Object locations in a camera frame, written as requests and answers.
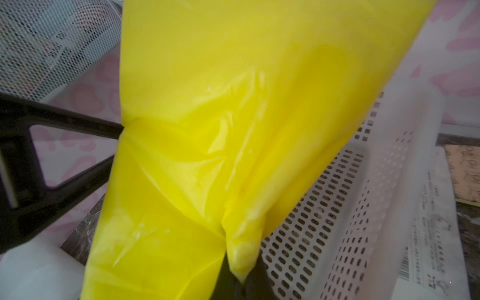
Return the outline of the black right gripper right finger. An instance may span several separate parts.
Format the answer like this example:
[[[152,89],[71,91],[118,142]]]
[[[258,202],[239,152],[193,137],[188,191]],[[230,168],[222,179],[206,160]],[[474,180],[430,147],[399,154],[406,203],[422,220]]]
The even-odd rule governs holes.
[[[210,300],[277,300],[266,272],[265,263],[259,255],[256,265],[242,284],[230,271],[225,255],[216,286]]]

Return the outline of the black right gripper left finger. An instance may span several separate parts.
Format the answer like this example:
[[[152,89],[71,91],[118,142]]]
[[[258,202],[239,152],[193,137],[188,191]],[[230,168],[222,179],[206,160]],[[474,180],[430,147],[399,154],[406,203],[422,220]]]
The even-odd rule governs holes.
[[[1,95],[1,253],[21,246],[105,185],[109,157],[49,187],[30,128],[41,125],[118,140],[121,124],[57,107]]]

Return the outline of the yellow raincoat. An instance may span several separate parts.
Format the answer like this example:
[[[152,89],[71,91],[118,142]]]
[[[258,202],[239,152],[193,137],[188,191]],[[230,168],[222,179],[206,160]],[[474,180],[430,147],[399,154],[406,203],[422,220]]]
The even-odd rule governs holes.
[[[125,1],[84,300],[207,300],[353,137],[434,1]]]

